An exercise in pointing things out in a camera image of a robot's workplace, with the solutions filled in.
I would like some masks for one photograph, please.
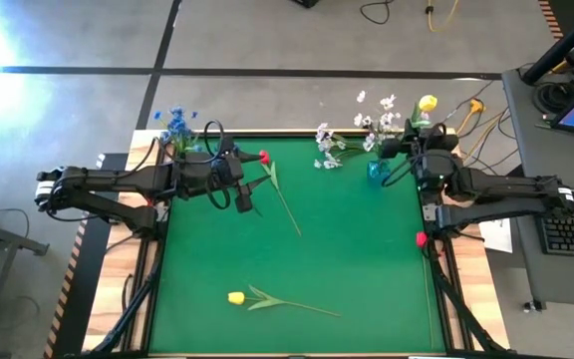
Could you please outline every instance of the wooden table frame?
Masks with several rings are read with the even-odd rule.
[[[363,133],[363,131],[355,129],[338,130],[338,132],[351,134]],[[311,135],[315,133],[315,130],[239,130],[232,131],[231,133],[241,137],[266,137],[270,134],[272,135],[271,137],[292,137],[306,134]],[[151,139],[155,136],[159,136],[159,134],[160,131],[155,130],[134,132],[126,170],[131,170],[144,158]],[[151,152],[143,165],[155,165],[161,161],[161,151],[158,150],[157,145],[154,145],[154,151]],[[120,193],[118,201],[131,206],[145,205],[144,198],[137,193]],[[80,232],[83,230],[85,230],[84,223],[80,226]],[[465,233],[479,235],[479,228],[477,225],[470,225]],[[107,246],[117,243],[130,234],[131,232],[123,224],[114,225],[110,230]],[[77,247],[80,245],[81,238],[78,237],[73,253],[76,250],[78,251]],[[133,290],[130,291],[130,293],[132,293],[135,287],[141,285],[144,277],[147,276],[151,270],[154,255],[160,249],[155,241],[134,239],[117,246],[113,251],[105,255],[82,350],[94,348],[112,329],[123,312],[122,294],[126,277],[129,274],[135,277],[134,284],[132,285]],[[452,242],[452,246],[448,245],[446,247],[445,253],[446,255],[440,259],[442,270],[445,273],[455,274],[455,276],[451,276],[454,287],[459,290],[472,314],[490,334],[493,340],[504,348],[508,348],[508,338],[497,302],[483,242],[466,237],[459,237]],[[56,342],[60,331],[59,318],[63,317],[63,307],[67,302],[68,291],[70,290],[68,283],[72,282],[72,278],[76,272],[75,268],[76,260],[74,265],[73,260],[71,260],[69,270],[66,273],[66,281],[64,282],[64,288],[67,286],[68,290],[62,288],[60,303],[57,307],[48,345],[44,353],[45,358],[51,358],[56,354],[53,353],[51,343]],[[149,333],[145,329],[151,326],[151,319],[153,318],[153,315],[151,315],[152,303],[153,300],[151,300],[150,296],[139,309],[133,321],[133,326],[129,329],[126,336],[132,338],[132,340],[124,340],[121,346],[122,350],[139,350],[147,347]],[[442,303],[446,309],[444,318],[441,318],[440,321],[442,323],[447,321],[449,324],[447,328],[443,327],[442,329],[442,332],[450,332],[450,339],[446,337],[446,333],[444,334],[447,347],[450,346],[448,341],[451,341],[452,346],[450,347],[453,349],[471,349],[472,347],[479,350],[481,347],[474,338],[471,344],[469,335],[462,335],[461,320],[458,318],[450,301],[441,294],[438,297],[438,303]]]

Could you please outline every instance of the concrete floor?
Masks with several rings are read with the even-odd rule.
[[[288,0],[183,0],[165,66],[501,72],[536,60],[553,43],[536,0],[462,2],[451,26],[438,34],[426,28],[424,1],[395,2],[385,26],[361,17],[358,8],[365,2],[321,0],[304,10]],[[0,0],[0,66],[151,67],[171,3]],[[436,4],[436,22],[443,21],[448,6]],[[372,13],[383,15],[377,9]],[[98,154],[124,152],[147,81],[148,76],[0,74],[0,208],[25,209],[30,236],[51,243],[47,256],[20,252],[14,263],[0,296],[0,321],[16,322],[32,313],[12,299],[22,294],[35,298],[41,313],[23,326],[0,330],[0,351],[15,358],[41,356],[75,237],[75,223],[36,211],[36,173],[59,165],[90,167]],[[484,84],[163,76],[152,110],[183,105],[238,129],[311,128],[321,122],[347,128],[355,113],[368,113],[384,95],[395,93],[397,111],[404,114],[419,96],[431,93],[439,98],[432,114],[439,121]],[[368,91],[371,104],[354,102],[361,90]],[[486,118],[506,106],[500,83],[480,97],[488,106]],[[456,126],[465,112],[448,124]],[[505,125],[512,132],[510,122]],[[463,148],[476,137],[463,140]],[[492,164],[515,146],[495,132],[481,157]],[[517,164],[515,155],[496,170],[507,173]],[[19,223],[13,214],[0,216],[4,228],[21,230]],[[519,304],[529,299],[523,269],[500,255],[490,259],[512,347],[574,357],[574,306],[551,304],[544,314],[523,314]]]

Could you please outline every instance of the yellow tulip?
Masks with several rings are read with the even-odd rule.
[[[227,294],[227,300],[232,304],[242,305],[245,302],[245,293],[231,292]]]
[[[437,98],[433,95],[424,95],[420,99],[418,106],[423,112],[431,112],[437,106]]]

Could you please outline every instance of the green mat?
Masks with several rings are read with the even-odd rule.
[[[207,197],[175,200],[150,352],[443,352],[429,264],[427,292],[415,243],[423,225],[414,179],[370,185],[372,155],[317,170],[313,162],[321,154],[313,139],[237,143],[246,152],[270,154],[303,235],[269,180],[252,196],[262,216],[239,214],[234,192],[227,210]],[[265,175],[259,163],[244,169],[246,180]],[[282,305],[248,311],[253,302],[227,302],[228,292],[252,295],[249,284],[342,316]]]

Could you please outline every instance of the desk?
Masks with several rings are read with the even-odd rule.
[[[558,175],[574,190],[574,134],[537,127],[542,115],[531,102],[533,87],[516,70],[502,74],[502,81],[524,175]],[[516,221],[533,299],[574,304],[574,257],[542,253],[535,219]]]

